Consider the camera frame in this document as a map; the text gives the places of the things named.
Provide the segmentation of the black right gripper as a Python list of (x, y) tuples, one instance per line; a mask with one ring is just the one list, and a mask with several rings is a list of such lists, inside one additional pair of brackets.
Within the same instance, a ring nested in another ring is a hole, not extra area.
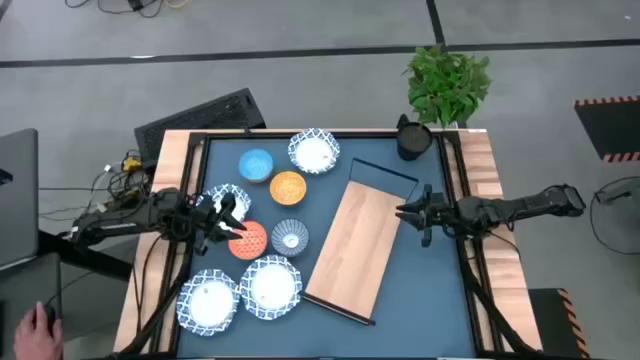
[(413, 227), (424, 227), (421, 240), (423, 248), (428, 248), (432, 243), (433, 226), (441, 227), (447, 237), (456, 239), (454, 207), (446, 201), (443, 193), (434, 192), (430, 184), (424, 185), (422, 198), (398, 205), (396, 209), (400, 211), (396, 216), (402, 221)]

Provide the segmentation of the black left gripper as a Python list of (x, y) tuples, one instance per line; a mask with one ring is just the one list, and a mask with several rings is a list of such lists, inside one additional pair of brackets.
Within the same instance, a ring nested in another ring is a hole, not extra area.
[(194, 250), (197, 255), (205, 255), (210, 243), (217, 244), (222, 241), (236, 240), (240, 235), (230, 231), (232, 224), (241, 224), (246, 214), (246, 206), (242, 200), (233, 193), (226, 193), (221, 199), (221, 209), (224, 217), (221, 228), (216, 219), (218, 216), (215, 202), (209, 195), (201, 195), (194, 202), (190, 210), (190, 218), (194, 227), (203, 233), (202, 238), (194, 241)]

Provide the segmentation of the blue white paper bowl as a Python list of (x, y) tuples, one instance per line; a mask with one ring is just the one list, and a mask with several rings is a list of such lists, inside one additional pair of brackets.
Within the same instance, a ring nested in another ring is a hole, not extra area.
[(290, 139), (287, 152), (290, 161), (299, 170), (319, 175), (336, 165), (341, 148), (331, 132), (321, 128), (307, 128)]
[(237, 185), (226, 183), (214, 186), (213, 188), (205, 191), (204, 194), (196, 200), (196, 204), (199, 205), (205, 197), (209, 197), (213, 200), (215, 209), (219, 211), (221, 208), (221, 199), (227, 193), (232, 193), (236, 200), (232, 216), (238, 222), (243, 222), (251, 206), (251, 199), (249, 195)]
[(266, 255), (254, 260), (240, 279), (245, 309), (261, 320), (276, 320), (301, 301), (302, 276), (286, 257)]
[(240, 302), (239, 286), (220, 269), (204, 269), (181, 286), (176, 303), (179, 325), (211, 337), (231, 324)]

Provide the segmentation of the red-orange dotted ceramic bowl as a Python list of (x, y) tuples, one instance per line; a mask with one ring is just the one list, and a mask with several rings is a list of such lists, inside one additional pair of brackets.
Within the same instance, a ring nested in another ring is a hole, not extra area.
[(265, 228), (256, 221), (245, 221), (245, 230), (235, 230), (240, 239), (230, 240), (228, 247), (230, 252), (241, 260), (254, 260), (259, 258), (267, 248), (268, 236)]

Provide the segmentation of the light-blue-inside orange-outside ceramic bowl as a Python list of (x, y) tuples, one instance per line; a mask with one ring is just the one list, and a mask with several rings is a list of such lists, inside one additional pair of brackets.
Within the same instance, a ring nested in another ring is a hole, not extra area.
[(273, 158), (264, 149), (251, 149), (242, 154), (238, 162), (240, 175), (249, 182), (259, 183), (269, 178), (273, 171)]

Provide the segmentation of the blue-striped-inside red-outside ceramic bowl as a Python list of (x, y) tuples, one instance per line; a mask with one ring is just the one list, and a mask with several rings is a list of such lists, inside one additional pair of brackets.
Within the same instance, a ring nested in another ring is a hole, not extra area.
[(271, 244), (282, 256), (296, 257), (309, 243), (309, 230), (306, 225), (294, 218), (288, 218), (275, 225), (271, 233)]

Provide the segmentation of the orange-inside blue-outside ceramic bowl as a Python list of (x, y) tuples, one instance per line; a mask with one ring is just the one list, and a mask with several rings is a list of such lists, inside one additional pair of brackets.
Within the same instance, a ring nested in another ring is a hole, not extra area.
[(294, 171), (283, 171), (273, 177), (269, 192), (272, 199), (280, 205), (293, 206), (301, 202), (307, 191), (306, 181)]

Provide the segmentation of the blue table mat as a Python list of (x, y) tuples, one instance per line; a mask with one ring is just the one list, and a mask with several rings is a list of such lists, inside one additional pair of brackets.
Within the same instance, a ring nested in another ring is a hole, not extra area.
[[(203, 187), (211, 189), (229, 183), (244, 189), (252, 200), (248, 219), (267, 231), (283, 219), (303, 222), (310, 241), (291, 262), (307, 281), (349, 180), (410, 201), (421, 195), (425, 184), (436, 192), (446, 190), (436, 147), (430, 147), (417, 160), (406, 162), (398, 156), (393, 138), (342, 139), (339, 144), (341, 153), (335, 167), (322, 175), (307, 175), (307, 194), (296, 206), (277, 204), (269, 194), (268, 183), (251, 183), (238, 169), (240, 157), (259, 148), (272, 155), (275, 172), (294, 170), (285, 139), (211, 141)], [(440, 228), (433, 229), (429, 247), (422, 247), (421, 238), (413, 227), (400, 224), (372, 314), (372, 326), (307, 301), (273, 321), (261, 320), (239, 308), (230, 327), (220, 334), (202, 337), (182, 330), (177, 354), (181, 358), (472, 356), (473, 332), (455, 242)]]

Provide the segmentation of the black perforated panel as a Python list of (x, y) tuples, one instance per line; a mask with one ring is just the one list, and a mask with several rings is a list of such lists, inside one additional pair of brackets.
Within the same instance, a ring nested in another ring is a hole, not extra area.
[(134, 129), (143, 162), (158, 159), (167, 130), (264, 129), (266, 122), (248, 88), (229, 93)]

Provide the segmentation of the green leafy plant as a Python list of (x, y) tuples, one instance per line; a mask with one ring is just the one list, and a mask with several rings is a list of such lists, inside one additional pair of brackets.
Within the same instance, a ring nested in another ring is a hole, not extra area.
[(418, 122), (442, 128), (466, 123), (489, 93), (489, 64), (488, 57), (445, 52), (439, 45), (417, 48), (404, 74)]

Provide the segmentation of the black desk leg bar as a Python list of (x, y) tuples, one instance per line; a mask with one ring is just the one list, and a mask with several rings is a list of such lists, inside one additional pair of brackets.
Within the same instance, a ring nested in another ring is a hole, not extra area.
[(39, 231), (37, 254), (49, 253), (57, 254), (66, 264), (123, 282), (129, 281), (132, 271), (132, 265), (128, 262), (89, 248), (78, 248), (59, 236)]

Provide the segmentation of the black hazard-striped floor mat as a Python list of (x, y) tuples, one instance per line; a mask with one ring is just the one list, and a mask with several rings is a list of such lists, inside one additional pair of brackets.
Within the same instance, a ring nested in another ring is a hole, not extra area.
[(640, 162), (640, 96), (576, 100), (574, 109), (601, 160)]
[(563, 288), (530, 289), (529, 298), (544, 353), (589, 359), (586, 339), (569, 293)]

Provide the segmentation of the grey laptop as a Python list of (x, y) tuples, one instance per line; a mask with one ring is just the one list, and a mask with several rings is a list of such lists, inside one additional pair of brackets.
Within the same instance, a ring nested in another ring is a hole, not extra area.
[(38, 132), (0, 136), (0, 267), (38, 251)]

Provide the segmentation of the person's hand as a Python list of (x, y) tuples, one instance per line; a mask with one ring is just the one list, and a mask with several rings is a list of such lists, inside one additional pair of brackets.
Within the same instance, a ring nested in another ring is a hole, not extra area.
[(49, 323), (45, 305), (37, 302), (17, 326), (13, 348), (16, 360), (62, 360), (62, 320)]

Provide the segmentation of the wooden shelf with black frame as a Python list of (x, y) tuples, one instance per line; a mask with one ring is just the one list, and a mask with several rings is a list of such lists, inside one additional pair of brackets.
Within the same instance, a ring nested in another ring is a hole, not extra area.
[(365, 326), (372, 319), (413, 176), (354, 158), (303, 298)]

